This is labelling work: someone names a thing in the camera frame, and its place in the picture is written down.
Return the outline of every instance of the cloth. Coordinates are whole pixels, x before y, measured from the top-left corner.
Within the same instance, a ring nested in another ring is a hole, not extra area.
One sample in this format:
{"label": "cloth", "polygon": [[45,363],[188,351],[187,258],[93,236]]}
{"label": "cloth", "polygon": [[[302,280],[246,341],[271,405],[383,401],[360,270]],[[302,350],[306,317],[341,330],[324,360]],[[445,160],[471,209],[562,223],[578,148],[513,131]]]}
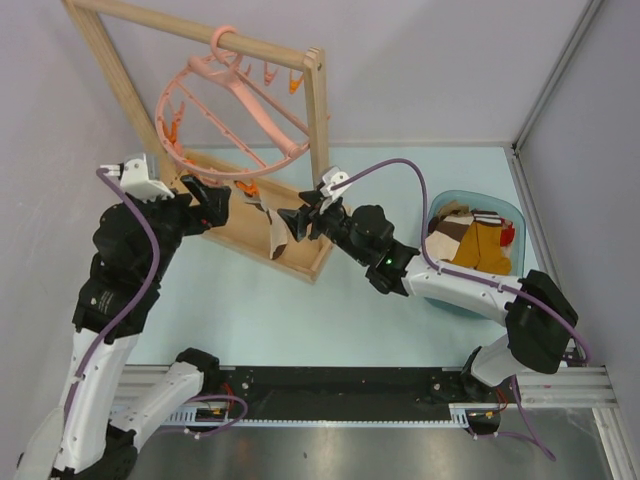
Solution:
{"label": "cloth", "polygon": [[444,220],[449,215],[456,216],[464,216],[469,213],[469,205],[462,205],[458,203],[457,200],[452,200],[447,203],[443,207],[440,207],[440,210],[436,212],[434,217],[429,220],[429,225],[427,226],[427,233],[431,234],[436,231],[438,228],[438,224]]}
{"label": "cloth", "polygon": [[434,260],[453,260],[469,226],[473,215],[451,214],[438,223],[435,231],[427,237],[424,246]]}
{"label": "cloth", "polygon": [[500,247],[500,251],[502,252],[503,257],[511,259],[511,253],[513,252],[513,242],[511,242],[506,247]]}
{"label": "cloth", "polygon": [[467,229],[452,263],[481,272],[507,275],[511,260],[502,254],[502,220],[496,212],[473,210],[473,223]]}
{"label": "cloth", "polygon": [[513,226],[513,222],[501,219],[502,220],[502,233],[500,234],[500,246],[506,247],[513,243],[513,240],[516,238],[516,229]]}

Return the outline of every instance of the teal plastic basket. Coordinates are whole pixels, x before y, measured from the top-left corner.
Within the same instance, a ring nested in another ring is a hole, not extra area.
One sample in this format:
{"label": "teal plastic basket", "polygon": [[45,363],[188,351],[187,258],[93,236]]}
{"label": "teal plastic basket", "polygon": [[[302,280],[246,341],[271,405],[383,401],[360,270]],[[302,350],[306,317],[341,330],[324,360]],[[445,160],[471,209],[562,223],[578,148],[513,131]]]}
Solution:
{"label": "teal plastic basket", "polygon": [[[511,220],[513,226],[516,229],[516,236],[513,239],[513,249],[511,250],[511,272],[510,275],[522,277],[524,274],[524,252],[525,252],[525,239],[527,236],[526,224],[524,217],[520,210],[509,202],[500,200],[499,198],[490,197],[489,195],[483,195],[481,193],[467,192],[465,190],[447,190],[442,192],[431,202],[429,208],[429,221],[435,217],[440,208],[444,207],[447,203],[457,200],[462,205],[469,205],[471,210],[490,210],[496,212],[503,218]],[[427,299],[429,303],[439,308],[446,309],[452,313],[465,316],[481,317],[481,315],[466,310],[450,303],[441,302],[439,300]]]}

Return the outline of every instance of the white wall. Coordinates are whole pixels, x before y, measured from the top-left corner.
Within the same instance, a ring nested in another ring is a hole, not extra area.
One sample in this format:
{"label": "white wall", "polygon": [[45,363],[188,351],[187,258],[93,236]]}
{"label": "white wall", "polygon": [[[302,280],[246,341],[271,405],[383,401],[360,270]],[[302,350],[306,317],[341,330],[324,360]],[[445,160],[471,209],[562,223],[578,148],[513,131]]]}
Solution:
{"label": "white wall", "polygon": [[115,203],[93,172],[141,147],[60,2],[3,2],[0,19],[0,478],[11,478],[59,400],[91,235]]}
{"label": "white wall", "polygon": [[640,445],[640,3],[605,4],[523,150],[564,289]]}
{"label": "white wall", "polygon": [[[510,142],[587,0],[134,3],[209,25],[235,25],[299,50],[326,48],[333,142]],[[108,29],[150,111],[187,56],[208,51],[120,20],[109,21]],[[260,80],[262,64],[253,72]],[[304,112],[303,95],[289,98],[287,85],[288,72],[281,71],[272,84],[275,94]],[[228,94],[207,88],[197,90],[243,138],[266,140]],[[187,143],[222,141],[202,122],[187,119],[185,127]]]}

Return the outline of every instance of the wooden drying rack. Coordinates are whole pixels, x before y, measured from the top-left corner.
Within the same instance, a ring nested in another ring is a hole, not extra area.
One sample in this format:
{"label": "wooden drying rack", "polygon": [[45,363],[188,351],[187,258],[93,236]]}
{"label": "wooden drying rack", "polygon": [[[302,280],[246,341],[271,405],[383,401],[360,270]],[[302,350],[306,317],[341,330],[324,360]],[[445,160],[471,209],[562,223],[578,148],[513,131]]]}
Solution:
{"label": "wooden drying rack", "polygon": [[[153,122],[107,34],[100,14],[207,45],[215,28],[117,0],[62,0],[62,2],[100,65],[114,96],[140,137],[145,150],[154,153],[160,159],[162,180],[171,186],[178,186],[179,182],[176,179],[182,172],[176,170],[175,163],[164,150]],[[319,182],[320,175],[329,167],[324,50],[310,48],[306,52],[299,52],[231,32],[222,35],[218,44],[225,50],[302,72],[311,172],[314,184]],[[221,171],[233,171],[236,168],[202,152],[192,151],[189,155],[202,166],[215,167]],[[268,199],[272,208],[299,206],[296,189],[270,179],[259,178],[257,183],[261,188],[261,194]],[[299,244],[291,240],[278,260],[270,260],[268,221],[264,215],[256,216],[256,209],[241,200],[232,201],[229,223],[225,227],[210,230],[205,236],[310,283],[315,282],[331,252],[331,242],[325,238],[313,242],[304,240]]]}

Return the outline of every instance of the pink circular drying hanger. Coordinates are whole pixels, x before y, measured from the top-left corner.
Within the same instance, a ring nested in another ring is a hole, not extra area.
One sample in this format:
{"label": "pink circular drying hanger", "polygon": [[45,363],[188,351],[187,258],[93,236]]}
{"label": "pink circular drying hanger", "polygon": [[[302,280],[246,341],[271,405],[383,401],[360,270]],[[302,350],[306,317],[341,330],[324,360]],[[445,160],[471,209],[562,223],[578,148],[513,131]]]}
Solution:
{"label": "pink circular drying hanger", "polygon": [[[188,75],[196,74],[194,68],[190,66],[192,64],[192,60],[195,59],[193,60],[194,62],[193,65],[197,64],[197,66],[200,67],[199,68],[200,72],[197,72],[199,75],[205,76],[205,78],[207,76],[226,78],[228,79],[229,83],[232,81],[233,82],[239,81],[239,82],[242,82],[242,84],[244,85],[250,86],[251,89],[254,91],[262,92],[260,96],[265,101],[267,101],[276,110],[278,110],[281,114],[283,114],[285,118],[287,118],[289,121],[294,123],[294,125],[296,125],[298,129],[300,129],[301,131],[303,131],[305,134],[308,135],[306,126],[302,124],[302,122],[299,119],[297,119],[293,114],[288,112],[282,105],[279,104],[279,102],[277,102],[277,100],[275,100],[269,94],[264,92],[257,84],[255,84],[251,79],[249,79],[246,74],[242,73],[239,70],[240,64],[242,63],[242,60],[244,58],[242,54],[236,53],[235,58],[233,58],[231,62],[227,60],[231,55],[234,55],[234,53],[220,50],[220,48],[218,47],[218,42],[220,40],[220,37],[223,34],[229,33],[229,32],[236,33],[237,30],[234,27],[231,27],[228,25],[225,25],[216,29],[216,31],[211,36],[211,42],[210,42],[212,54],[204,58],[191,57],[187,67],[182,71],[180,71],[167,84],[167,87],[164,89],[164,91],[160,95],[160,99],[158,100],[158,104],[156,105],[156,112],[155,112],[156,132],[158,134],[158,137],[160,138],[160,141],[162,142],[163,147],[165,148],[165,150],[167,150],[167,152],[179,165],[181,165],[183,168],[189,171],[192,171],[204,177],[205,179],[210,178],[215,180],[231,180],[231,179],[242,180],[242,179],[250,179],[250,178],[259,177],[262,175],[267,175],[269,173],[273,173],[277,170],[280,170],[281,168],[284,168],[285,166],[287,166],[288,164],[296,160],[299,156],[301,156],[304,152],[306,152],[309,149],[309,142],[305,142],[302,145],[296,145],[292,143],[293,147],[295,148],[290,148],[286,152],[283,152],[284,157],[282,159],[272,164],[266,164],[261,158],[259,158],[255,154],[255,152],[253,152],[253,150],[251,150],[247,145],[245,145],[244,142],[242,142],[242,140],[240,140],[239,137],[237,137],[231,131],[231,129],[229,129],[224,123],[222,123],[222,121],[218,119],[218,117],[215,116],[213,112],[211,112],[206,107],[206,105],[204,105],[199,99],[197,99],[195,95],[193,95],[181,83],[181,80],[183,80]],[[226,67],[226,69],[222,71],[213,71],[213,69],[211,69],[209,66],[209,64],[212,62],[217,62],[218,64],[221,64],[224,67]],[[240,150],[242,150],[247,156],[249,156],[249,158],[252,159],[257,164],[258,168],[255,168],[253,170],[247,169],[243,172],[220,172],[212,168],[199,167],[197,165],[194,165],[192,163],[193,162],[192,160],[185,158],[183,156],[182,147],[179,145],[177,141],[175,143],[172,143],[166,137],[164,128],[163,128],[163,125],[166,125],[165,119],[164,119],[164,110],[167,104],[170,103],[169,99],[171,97],[172,92],[175,89],[181,90],[183,94],[187,97],[187,99],[190,100],[191,103],[194,104],[202,112],[203,116],[207,120],[209,120],[211,123],[216,125],[216,127],[220,130],[220,132],[224,136],[231,139]]]}

